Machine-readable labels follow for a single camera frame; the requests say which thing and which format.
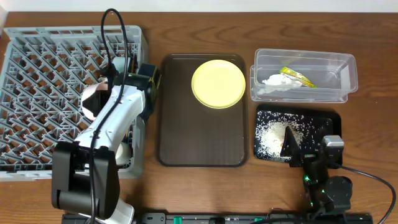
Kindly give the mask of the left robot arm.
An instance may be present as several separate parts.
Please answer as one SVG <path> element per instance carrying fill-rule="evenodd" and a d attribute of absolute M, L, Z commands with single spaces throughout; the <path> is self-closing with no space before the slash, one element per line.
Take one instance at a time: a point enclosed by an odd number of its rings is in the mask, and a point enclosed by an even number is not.
<path fill-rule="evenodd" d="M 59 141 L 53 152 L 51 201 L 90 223 L 132 223 L 134 208 L 120 199 L 116 154 L 127 130 L 154 110 L 161 73 L 143 63 L 137 73 L 114 65 L 103 84 L 89 86 L 83 107 L 92 124 L 73 142 Z"/>

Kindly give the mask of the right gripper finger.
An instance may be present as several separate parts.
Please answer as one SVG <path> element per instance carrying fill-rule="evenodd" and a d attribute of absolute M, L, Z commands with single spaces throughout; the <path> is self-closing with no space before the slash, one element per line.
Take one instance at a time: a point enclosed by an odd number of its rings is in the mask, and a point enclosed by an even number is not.
<path fill-rule="evenodd" d="M 300 148 L 295 140 L 292 129 L 287 126 L 285 128 L 284 141 L 280 152 L 281 157 L 296 156 L 300 152 Z"/>
<path fill-rule="evenodd" d="M 330 119 L 322 122 L 320 127 L 315 131 L 316 137 L 324 137 L 333 134 L 333 122 Z"/>

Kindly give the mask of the rice grains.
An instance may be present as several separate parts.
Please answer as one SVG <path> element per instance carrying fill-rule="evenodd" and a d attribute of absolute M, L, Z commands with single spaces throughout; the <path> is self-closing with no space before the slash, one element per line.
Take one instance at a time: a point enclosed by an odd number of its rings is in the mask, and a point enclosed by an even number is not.
<path fill-rule="evenodd" d="M 258 159 L 288 162 L 281 157 L 285 128 L 289 126 L 299 147 L 304 146 L 310 131 L 315 130 L 315 119 L 309 116 L 260 110 L 256 114 L 254 155 Z"/>

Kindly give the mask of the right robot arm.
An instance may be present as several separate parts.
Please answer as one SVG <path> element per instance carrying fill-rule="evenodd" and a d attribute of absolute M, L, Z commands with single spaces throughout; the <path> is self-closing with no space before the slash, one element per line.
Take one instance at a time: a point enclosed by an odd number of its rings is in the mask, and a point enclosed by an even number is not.
<path fill-rule="evenodd" d="M 306 219 L 344 216 L 351 208 L 352 181 L 344 176 L 331 177 L 328 173 L 329 169 L 339 168 L 344 146 L 339 135 L 326 135 L 314 152 L 306 154 L 299 149 L 292 129 L 285 128 L 280 156 L 290 158 L 289 166 L 303 168 L 303 185 L 311 206 Z"/>

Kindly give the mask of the white tissue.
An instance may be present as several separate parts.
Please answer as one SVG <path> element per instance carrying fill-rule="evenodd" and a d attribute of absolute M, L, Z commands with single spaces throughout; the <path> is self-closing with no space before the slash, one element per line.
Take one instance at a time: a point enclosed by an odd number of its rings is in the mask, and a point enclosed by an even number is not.
<path fill-rule="evenodd" d="M 292 79 L 288 75 L 282 73 L 271 75 L 262 82 L 266 87 L 260 89 L 258 91 L 259 94 L 272 93 L 273 91 L 287 91 L 302 86 L 300 81 Z"/>

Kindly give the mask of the white paper cup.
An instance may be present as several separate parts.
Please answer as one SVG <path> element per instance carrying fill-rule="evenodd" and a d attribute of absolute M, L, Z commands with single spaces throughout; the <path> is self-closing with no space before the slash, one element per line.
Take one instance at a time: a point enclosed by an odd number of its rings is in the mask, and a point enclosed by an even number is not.
<path fill-rule="evenodd" d="M 128 143 L 122 142 L 115 153 L 116 164 L 118 166 L 124 166 L 130 161 L 131 157 L 132 157 L 131 147 L 129 146 Z"/>

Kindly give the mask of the white bowl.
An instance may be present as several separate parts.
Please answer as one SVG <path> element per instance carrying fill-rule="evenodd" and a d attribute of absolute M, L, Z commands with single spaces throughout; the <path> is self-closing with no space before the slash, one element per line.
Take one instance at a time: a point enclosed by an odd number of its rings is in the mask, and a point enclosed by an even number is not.
<path fill-rule="evenodd" d="M 109 96 L 107 81 L 86 87 L 81 95 L 83 114 L 94 121 L 107 103 Z"/>

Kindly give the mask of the green snack wrapper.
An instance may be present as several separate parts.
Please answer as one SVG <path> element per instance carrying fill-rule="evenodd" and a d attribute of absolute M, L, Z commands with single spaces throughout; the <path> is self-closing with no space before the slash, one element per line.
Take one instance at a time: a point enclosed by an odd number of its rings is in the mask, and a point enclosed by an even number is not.
<path fill-rule="evenodd" d="M 312 83 L 307 77 L 305 77 L 304 75 L 302 75 L 299 72 L 296 72 L 288 67 L 283 67 L 282 69 L 279 70 L 280 73 L 287 75 L 293 79 L 298 80 L 299 82 L 301 82 L 303 85 L 310 87 L 310 88 L 317 88 L 317 86 Z"/>

